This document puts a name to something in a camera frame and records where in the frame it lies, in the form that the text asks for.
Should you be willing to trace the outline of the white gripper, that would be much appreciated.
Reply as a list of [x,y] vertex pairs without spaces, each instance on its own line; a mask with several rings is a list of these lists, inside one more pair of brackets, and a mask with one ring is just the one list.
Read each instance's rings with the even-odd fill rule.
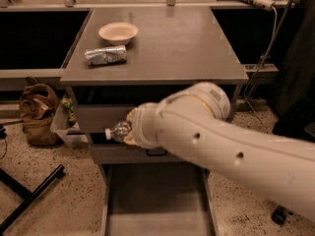
[[144,103],[133,108],[126,116],[128,122],[132,122],[132,132],[124,138],[124,142],[129,146],[139,146],[141,148],[158,148],[156,139],[156,103]]

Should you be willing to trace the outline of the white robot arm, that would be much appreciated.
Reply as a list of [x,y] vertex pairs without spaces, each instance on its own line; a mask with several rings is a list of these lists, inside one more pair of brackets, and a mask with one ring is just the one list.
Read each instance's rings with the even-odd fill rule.
[[315,220],[315,145],[225,121],[230,103],[212,83],[198,83],[127,115],[134,143],[173,155],[243,185]]

